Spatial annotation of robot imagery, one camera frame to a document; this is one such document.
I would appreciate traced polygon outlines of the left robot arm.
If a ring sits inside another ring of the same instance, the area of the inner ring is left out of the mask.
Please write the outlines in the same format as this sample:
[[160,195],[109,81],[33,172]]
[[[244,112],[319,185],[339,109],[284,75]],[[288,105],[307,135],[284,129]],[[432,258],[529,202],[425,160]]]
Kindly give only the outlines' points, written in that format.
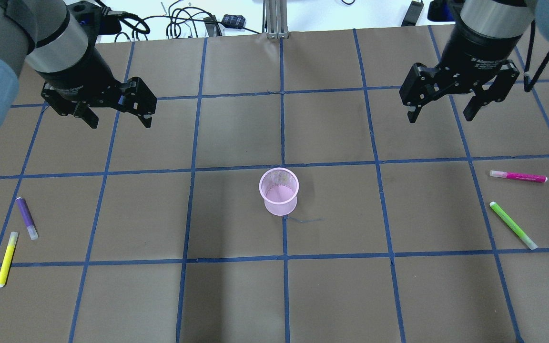
[[139,77],[122,82],[96,48],[102,35],[115,35],[133,13],[115,11],[100,0],[0,0],[0,126],[17,98],[20,74],[28,64],[43,78],[44,102],[60,116],[73,116],[97,128],[95,107],[135,115],[150,128],[157,98]]

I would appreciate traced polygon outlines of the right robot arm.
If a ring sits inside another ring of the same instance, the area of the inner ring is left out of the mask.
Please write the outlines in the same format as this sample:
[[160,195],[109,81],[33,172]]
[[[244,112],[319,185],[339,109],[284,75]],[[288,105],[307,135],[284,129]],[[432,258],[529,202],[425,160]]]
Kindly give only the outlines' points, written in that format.
[[549,62],[549,51],[538,70],[520,72],[509,56],[525,32],[536,31],[549,41],[549,0],[449,0],[455,20],[438,65],[414,63],[399,96],[415,123],[421,109],[447,95],[472,94],[463,111],[467,121],[491,102],[506,99],[519,76],[531,91]]

